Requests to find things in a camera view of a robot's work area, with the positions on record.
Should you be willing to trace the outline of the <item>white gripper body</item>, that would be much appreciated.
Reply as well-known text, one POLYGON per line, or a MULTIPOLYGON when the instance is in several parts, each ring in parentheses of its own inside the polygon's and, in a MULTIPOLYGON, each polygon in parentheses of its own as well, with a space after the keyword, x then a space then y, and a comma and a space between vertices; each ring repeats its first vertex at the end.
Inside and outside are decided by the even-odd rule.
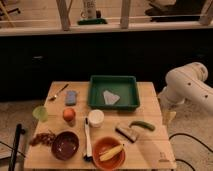
POLYGON ((160 103, 162 111, 162 123, 168 126, 176 116, 175 105, 160 103))

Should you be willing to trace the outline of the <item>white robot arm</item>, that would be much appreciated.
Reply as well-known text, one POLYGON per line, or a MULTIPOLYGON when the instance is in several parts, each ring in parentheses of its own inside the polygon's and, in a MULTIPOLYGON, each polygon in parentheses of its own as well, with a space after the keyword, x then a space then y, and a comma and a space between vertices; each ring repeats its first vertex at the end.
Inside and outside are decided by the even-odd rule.
POLYGON ((190 100, 213 114, 213 88, 205 84, 207 78, 208 70, 200 62, 174 68, 166 74, 166 86, 158 94, 162 123, 165 126, 176 116, 174 109, 185 100, 190 100))

